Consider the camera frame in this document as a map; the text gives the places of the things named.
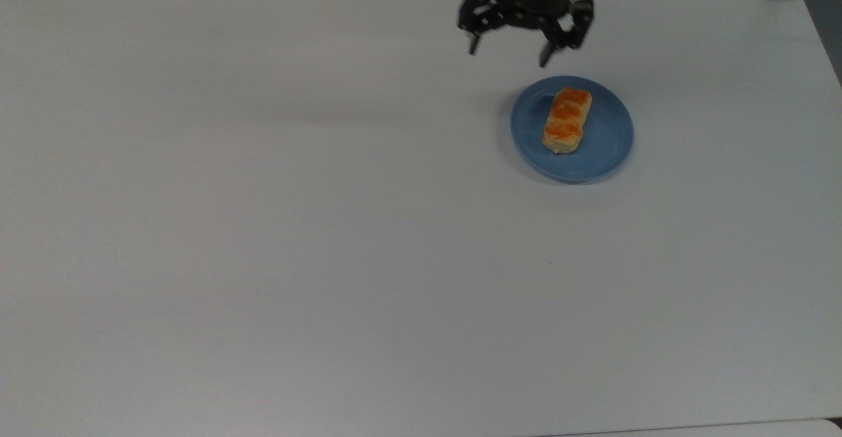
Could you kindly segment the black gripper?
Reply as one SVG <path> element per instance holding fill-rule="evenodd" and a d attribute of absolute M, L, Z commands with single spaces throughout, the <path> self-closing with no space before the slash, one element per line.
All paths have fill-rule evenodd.
<path fill-rule="evenodd" d="M 593 22 L 593 0 L 463 0 L 458 29 L 469 39 L 468 53 L 476 54 L 482 35 L 503 26 L 540 29 L 545 46 L 539 53 L 544 68 L 554 53 L 580 49 Z M 563 29 L 559 20 L 570 15 L 572 25 Z"/>

